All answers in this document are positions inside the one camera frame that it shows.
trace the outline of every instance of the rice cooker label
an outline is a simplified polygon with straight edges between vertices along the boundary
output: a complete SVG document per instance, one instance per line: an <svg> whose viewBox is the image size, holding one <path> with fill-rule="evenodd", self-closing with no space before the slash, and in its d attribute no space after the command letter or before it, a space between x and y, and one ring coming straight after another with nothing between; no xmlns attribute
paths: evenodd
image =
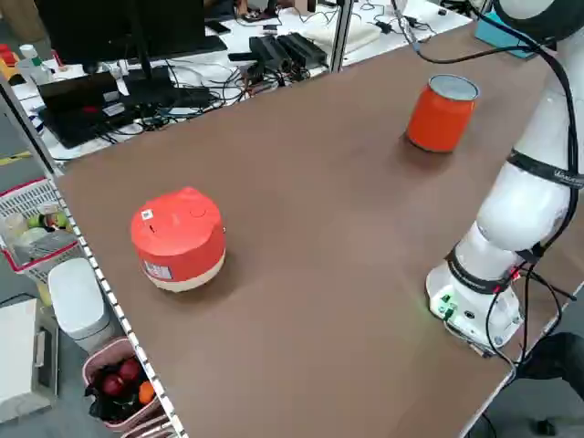
<svg viewBox="0 0 584 438"><path fill-rule="evenodd" d="M152 217L154 217L154 213L152 212L151 209L144 210L143 212L141 212L141 215L142 221L147 221L148 219L152 219Z"/></svg>
<svg viewBox="0 0 584 438"><path fill-rule="evenodd" d="M171 269L167 266L158 266L148 263L144 260L144 267L151 276L161 278L163 280L172 280Z"/></svg>

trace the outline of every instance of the brown tabletop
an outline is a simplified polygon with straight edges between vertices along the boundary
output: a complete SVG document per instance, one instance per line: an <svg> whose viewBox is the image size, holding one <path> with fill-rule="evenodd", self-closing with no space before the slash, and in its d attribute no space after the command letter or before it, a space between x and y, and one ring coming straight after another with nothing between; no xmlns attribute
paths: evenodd
<svg viewBox="0 0 584 438"><path fill-rule="evenodd" d="M485 49L471 35L423 49ZM437 72L482 90L452 155L402 140ZM58 186L190 436L459 433L508 369L443 330L424 279L475 219L546 73L509 55L438 68L404 48L68 166ZM172 295L141 272L130 218L187 185L219 205L228 253L211 284ZM569 290L582 228L540 269ZM554 307L537 287L530 304L535 336Z"/></svg>

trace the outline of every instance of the white box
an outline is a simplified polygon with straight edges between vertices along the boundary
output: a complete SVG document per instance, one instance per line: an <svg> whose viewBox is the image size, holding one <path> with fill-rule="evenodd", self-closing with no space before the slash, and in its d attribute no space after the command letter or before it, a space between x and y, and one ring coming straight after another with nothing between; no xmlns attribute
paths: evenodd
<svg viewBox="0 0 584 438"><path fill-rule="evenodd" d="M0 422L57 399L58 325L37 299L0 308Z"/></svg>

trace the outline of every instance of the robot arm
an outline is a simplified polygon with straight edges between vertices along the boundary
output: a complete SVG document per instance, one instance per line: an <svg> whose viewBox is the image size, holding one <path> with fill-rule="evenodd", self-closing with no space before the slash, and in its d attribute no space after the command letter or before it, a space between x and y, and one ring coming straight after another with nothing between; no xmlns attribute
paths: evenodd
<svg viewBox="0 0 584 438"><path fill-rule="evenodd" d="M576 127L584 132L584 2L495 0L495 10L511 27L536 41L558 42L557 59L570 81ZM566 96L550 75L476 222L426 279L431 311L481 349L490 349L489 339L496 347L505 345L521 326L518 300L503 280L522 262L518 253L554 233L566 216L570 194L581 188L575 184L581 178L568 176L567 145ZM579 144L580 173L583 151ZM534 163L551 177L514 160Z"/></svg>

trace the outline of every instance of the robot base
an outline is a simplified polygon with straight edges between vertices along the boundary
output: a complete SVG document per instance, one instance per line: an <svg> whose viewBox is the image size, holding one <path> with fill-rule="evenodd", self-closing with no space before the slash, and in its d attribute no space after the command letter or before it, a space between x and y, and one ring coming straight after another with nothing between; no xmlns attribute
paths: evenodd
<svg viewBox="0 0 584 438"><path fill-rule="evenodd" d="M426 291L430 297L430 310L482 351L492 351L486 336L486 315L493 302L493 295L474 292L459 283L443 262L426 278ZM504 346L523 319L519 313L519 302L511 287L498 294L498 299L489 318L489 335L493 344Z"/></svg>

